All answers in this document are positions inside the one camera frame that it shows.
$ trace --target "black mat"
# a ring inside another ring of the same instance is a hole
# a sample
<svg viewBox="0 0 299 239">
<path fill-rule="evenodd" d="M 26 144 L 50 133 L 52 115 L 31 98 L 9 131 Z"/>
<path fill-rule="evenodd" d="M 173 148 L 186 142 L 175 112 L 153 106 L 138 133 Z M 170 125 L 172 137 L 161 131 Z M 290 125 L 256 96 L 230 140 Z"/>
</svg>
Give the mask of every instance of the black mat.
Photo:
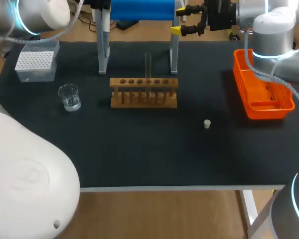
<svg viewBox="0 0 299 239">
<path fill-rule="evenodd" d="M 52 83 L 18 80 L 18 47 L 0 76 L 0 103 L 71 158 L 82 187 L 285 184 L 299 170 L 299 103 L 284 120 L 249 120 L 232 72 L 242 47 L 180 43 L 173 110 L 109 107 L 109 77 L 144 77 L 147 52 L 152 75 L 172 77 L 168 43 L 112 43 L 106 76 L 98 75 L 95 43 L 61 43 Z M 79 86 L 78 112 L 67 113 L 57 95 L 65 83 Z"/>
</svg>

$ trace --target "wooden floor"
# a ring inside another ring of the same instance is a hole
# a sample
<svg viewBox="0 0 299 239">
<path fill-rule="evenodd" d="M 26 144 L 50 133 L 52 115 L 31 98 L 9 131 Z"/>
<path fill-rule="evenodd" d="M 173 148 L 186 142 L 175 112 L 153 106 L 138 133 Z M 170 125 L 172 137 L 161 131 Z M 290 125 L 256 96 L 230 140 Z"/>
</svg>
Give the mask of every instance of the wooden floor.
<svg viewBox="0 0 299 239">
<path fill-rule="evenodd" d="M 199 20 L 199 15 L 187 17 L 186 24 Z M 145 21 L 126 31 L 111 30 L 110 41 L 169 41 L 170 26 L 170 22 Z M 296 33 L 299 43 L 299 28 Z M 96 34 L 78 21 L 61 40 L 96 41 Z M 181 40 L 228 40 L 228 36 L 226 31 L 206 30 L 201 37 L 189 35 Z M 0 72 L 3 64 L 0 57 Z M 270 196 L 271 191 L 254 191 L 258 211 Z M 235 191 L 81 194 L 77 212 L 60 238 L 243 239 L 246 228 L 239 203 Z"/>
</svg>

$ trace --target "metal frame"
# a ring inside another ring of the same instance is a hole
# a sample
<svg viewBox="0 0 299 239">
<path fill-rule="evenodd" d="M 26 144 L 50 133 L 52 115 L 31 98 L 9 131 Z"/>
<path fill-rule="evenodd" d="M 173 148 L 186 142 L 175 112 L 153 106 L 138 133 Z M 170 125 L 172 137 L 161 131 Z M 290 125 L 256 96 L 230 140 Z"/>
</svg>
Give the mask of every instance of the metal frame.
<svg viewBox="0 0 299 239">
<path fill-rule="evenodd" d="M 153 192 L 153 191 L 251 191 L 251 190 L 280 190 L 284 185 L 266 186 L 135 186 L 135 187 L 97 187 L 81 188 L 81 193 L 96 192 Z"/>
<path fill-rule="evenodd" d="M 253 191 L 252 190 L 241 190 L 240 198 L 241 198 L 241 201 L 243 204 L 247 227 L 249 228 L 258 216 Z"/>
<path fill-rule="evenodd" d="M 184 3 L 183 0 L 175 0 L 175 10 L 181 8 Z M 110 57 L 110 48 L 108 46 L 108 38 L 103 33 L 102 11 L 99 9 L 94 10 L 95 25 L 96 25 L 96 37 L 98 45 L 98 59 L 99 59 L 99 74 L 105 75 L 106 69 Z M 174 16 L 172 26 L 180 25 L 180 17 Z M 170 59 L 170 72 L 171 74 L 177 74 L 177 60 L 178 60 L 178 43 L 179 36 L 171 34 L 170 46 L 169 46 L 169 59 Z"/>
<path fill-rule="evenodd" d="M 272 232 L 272 236 L 274 237 L 274 239 L 278 239 L 271 220 L 272 204 L 278 193 L 279 191 L 276 191 L 273 194 L 262 211 L 255 218 L 253 223 L 251 223 L 251 225 L 248 225 L 248 239 L 261 239 L 262 236 L 268 231 Z"/>
</svg>

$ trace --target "clear plastic container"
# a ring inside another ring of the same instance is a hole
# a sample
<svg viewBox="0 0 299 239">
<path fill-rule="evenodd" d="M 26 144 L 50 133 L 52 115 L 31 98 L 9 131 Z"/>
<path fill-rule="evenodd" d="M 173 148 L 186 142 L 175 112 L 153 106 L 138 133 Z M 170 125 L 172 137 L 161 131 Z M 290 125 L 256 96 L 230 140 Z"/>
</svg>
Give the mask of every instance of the clear plastic container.
<svg viewBox="0 0 299 239">
<path fill-rule="evenodd" d="M 15 70 L 21 82 L 54 81 L 58 41 L 26 44 L 20 53 Z"/>
</svg>

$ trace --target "wooden test tube rack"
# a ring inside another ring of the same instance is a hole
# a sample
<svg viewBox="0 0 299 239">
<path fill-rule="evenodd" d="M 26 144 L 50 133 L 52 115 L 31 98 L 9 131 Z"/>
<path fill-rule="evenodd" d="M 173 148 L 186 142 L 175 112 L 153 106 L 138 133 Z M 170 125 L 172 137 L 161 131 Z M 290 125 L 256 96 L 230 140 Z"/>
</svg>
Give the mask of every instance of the wooden test tube rack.
<svg viewBox="0 0 299 239">
<path fill-rule="evenodd" d="M 176 108 L 177 78 L 111 78 L 111 108 Z"/>
</svg>

